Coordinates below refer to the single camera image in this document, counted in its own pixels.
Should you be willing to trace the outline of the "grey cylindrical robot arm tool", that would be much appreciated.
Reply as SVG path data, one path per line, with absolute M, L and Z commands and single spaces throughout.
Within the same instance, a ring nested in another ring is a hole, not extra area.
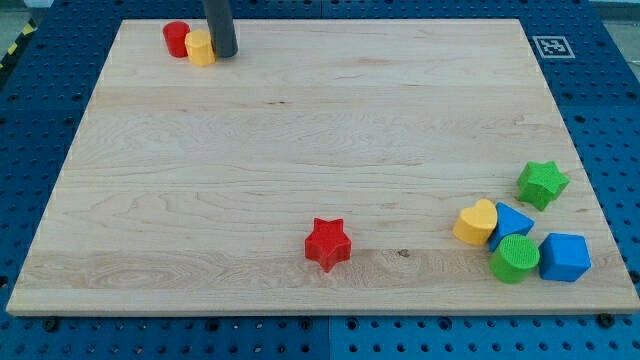
M 211 43 L 218 58 L 231 58 L 238 52 L 230 0 L 202 0 Z

